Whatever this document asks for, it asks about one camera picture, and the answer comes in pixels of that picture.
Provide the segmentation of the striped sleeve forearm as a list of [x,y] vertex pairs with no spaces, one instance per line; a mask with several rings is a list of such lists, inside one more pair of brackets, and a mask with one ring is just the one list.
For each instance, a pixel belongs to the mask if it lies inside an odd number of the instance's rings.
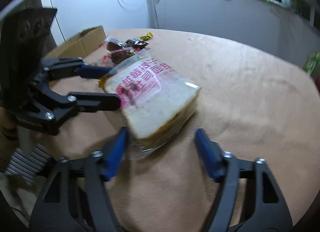
[[32,185],[35,176],[43,170],[44,166],[51,159],[52,156],[41,144],[37,144],[29,154],[26,154],[20,148],[17,148],[11,155],[4,174],[6,176],[20,175],[28,185]]

